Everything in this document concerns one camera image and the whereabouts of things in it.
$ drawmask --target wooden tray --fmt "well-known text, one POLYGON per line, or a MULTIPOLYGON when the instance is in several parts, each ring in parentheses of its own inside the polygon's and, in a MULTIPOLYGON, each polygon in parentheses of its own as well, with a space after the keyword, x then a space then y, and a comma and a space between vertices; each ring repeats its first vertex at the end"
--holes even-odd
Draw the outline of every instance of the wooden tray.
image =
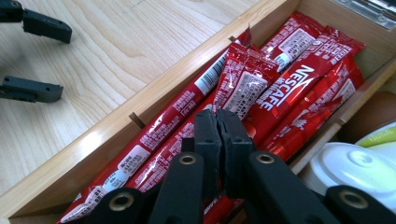
POLYGON ((290 165, 299 173, 359 108, 396 72, 396 29, 386 30, 331 0, 260 1, 150 83, 0 198, 0 221, 54 223, 79 191, 194 75, 249 26, 262 44, 299 10, 367 44, 357 57, 365 84, 331 118, 290 165))

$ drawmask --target light wood surface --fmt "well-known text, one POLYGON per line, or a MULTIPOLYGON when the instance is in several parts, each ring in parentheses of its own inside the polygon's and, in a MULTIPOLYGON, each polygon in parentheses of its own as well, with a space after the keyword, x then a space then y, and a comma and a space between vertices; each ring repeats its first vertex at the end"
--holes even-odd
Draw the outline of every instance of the light wood surface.
POLYGON ((53 104, 0 99, 0 194, 258 0, 20 2, 73 35, 66 45, 0 24, 0 77, 64 87, 53 104))

